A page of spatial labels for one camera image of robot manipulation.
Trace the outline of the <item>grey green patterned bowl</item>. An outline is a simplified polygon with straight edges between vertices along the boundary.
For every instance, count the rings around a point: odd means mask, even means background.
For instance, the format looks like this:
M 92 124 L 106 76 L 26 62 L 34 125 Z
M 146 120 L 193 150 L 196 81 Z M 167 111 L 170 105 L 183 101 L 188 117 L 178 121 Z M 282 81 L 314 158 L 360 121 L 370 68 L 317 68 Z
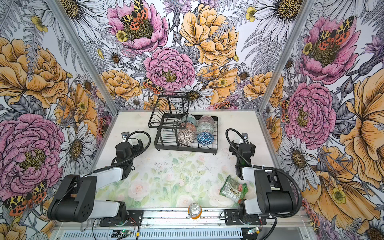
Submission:
M 209 122 L 202 122 L 197 126 L 197 135 L 201 133 L 210 133 L 213 135 L 214 132 L 215 132 L 214 126 Z

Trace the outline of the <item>brown dotted bowl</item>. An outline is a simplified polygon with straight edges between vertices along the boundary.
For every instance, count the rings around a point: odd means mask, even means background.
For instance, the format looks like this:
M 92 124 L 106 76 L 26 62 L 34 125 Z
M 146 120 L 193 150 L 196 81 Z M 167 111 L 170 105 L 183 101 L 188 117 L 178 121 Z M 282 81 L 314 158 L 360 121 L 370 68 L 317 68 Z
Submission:
M 178 141 L 181 144 L 191 144 L 195 140 L 195 134 L 193 131 L 184 129 L 178 131 Z

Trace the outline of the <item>orange patterned bowl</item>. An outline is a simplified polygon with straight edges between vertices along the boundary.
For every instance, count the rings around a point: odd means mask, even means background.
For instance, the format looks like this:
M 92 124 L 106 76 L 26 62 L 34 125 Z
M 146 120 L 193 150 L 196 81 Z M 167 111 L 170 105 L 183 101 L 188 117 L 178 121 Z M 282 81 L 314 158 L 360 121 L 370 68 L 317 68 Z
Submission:
M 196 130 L 197 130 L 196 126 L 194 124 L 192 124 L 192 123 L 189 123 L 189 122 L 186 122 L 185 124 L 182 124 L 182 126 L 185 127 L 186 130 L 189 130 L 189 131 L 191 131 L 193 133 L 195 133 Z

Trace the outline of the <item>mint green bowl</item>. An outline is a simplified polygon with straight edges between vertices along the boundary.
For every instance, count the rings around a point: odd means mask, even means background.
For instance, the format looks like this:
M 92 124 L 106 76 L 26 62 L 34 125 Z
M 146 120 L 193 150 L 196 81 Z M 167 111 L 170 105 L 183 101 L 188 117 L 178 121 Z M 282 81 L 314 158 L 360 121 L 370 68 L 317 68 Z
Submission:
M 184 115 L 184 116 L 182 117 L 182 123 L 184 123 L 184 124 L 186 124 L 186 123 L 190 123 L 190 124 L 193 124 L 195 127 L 198 125 L 195 116 L 194 116 L 194 115 L 191 115 L 191 114 Z

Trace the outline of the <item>pink striped bowl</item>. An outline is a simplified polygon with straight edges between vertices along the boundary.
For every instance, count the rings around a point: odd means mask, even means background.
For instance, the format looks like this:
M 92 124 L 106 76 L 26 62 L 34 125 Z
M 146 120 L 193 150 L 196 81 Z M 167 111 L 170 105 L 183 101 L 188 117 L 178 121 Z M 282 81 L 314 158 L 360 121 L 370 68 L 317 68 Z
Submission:
M 215 120 L 213 119 L 213 117 L 206 115 L 206 116 L 200 117 L 198 123 L 199 125 L 202 123 L 209 123 L 211 125 L 214 125 Z

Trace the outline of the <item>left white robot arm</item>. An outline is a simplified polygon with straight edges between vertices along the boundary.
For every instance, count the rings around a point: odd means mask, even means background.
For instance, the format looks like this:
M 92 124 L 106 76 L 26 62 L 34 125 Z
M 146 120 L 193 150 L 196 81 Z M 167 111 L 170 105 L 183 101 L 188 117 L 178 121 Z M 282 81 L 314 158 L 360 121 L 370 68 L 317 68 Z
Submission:
M 128 219 L 123 201 L 96 200 L 97 190 L 126 179 L 135 169 L 134 158 L 143 154 L 151 144 L 147 132 L 130 133 L 115 146 L 116 157 L 107 167 L 86 175 L 67 175 L 61 182 L 47 210 L 47 217 L 58 222 L 83 223 L 94 219 L 111 219 L 123 224 Z

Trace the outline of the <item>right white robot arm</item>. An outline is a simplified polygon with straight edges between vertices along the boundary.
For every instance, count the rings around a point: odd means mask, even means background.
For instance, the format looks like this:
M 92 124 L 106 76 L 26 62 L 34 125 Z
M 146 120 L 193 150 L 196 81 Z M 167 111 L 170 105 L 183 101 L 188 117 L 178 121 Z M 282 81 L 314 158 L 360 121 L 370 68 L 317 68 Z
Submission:
M 291 184 L 296 182 L 281 169 L 263 167 L 251 164 L 251 157 L 255 155 L 256 146 L 249 142 L 243 135 L 239 143 L 231 141 L 228 135 L 229 151 L 236 156 L 235 171 L 241 180 L 254 184 L 256 197 L 240 201 L 239 213 L 241 217 L 275 216 L 289 218 L 300 209 L 302 197 L 296 199 Z

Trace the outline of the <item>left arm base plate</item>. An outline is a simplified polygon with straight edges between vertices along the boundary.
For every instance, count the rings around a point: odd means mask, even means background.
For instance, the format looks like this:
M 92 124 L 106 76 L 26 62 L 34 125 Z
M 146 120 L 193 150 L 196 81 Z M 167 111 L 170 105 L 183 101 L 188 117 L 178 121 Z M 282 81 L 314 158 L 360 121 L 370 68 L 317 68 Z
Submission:
M 143 220 L 144 210 L 126 210 L 118 213 L 116 217 L 103 218 L 100 227 L 140 227 Z

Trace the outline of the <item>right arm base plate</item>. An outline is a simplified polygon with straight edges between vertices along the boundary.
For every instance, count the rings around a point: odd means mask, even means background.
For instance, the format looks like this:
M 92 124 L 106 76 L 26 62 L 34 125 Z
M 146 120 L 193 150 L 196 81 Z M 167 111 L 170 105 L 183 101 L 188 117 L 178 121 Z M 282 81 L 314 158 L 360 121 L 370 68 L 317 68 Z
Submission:
M 240 209 L 225 209 L 224 221 L 227 226 L 240 226 L 240 225 L 266 225 L 266 218 L 262 218 L 259 215 L 249 215 L 245 210 Z

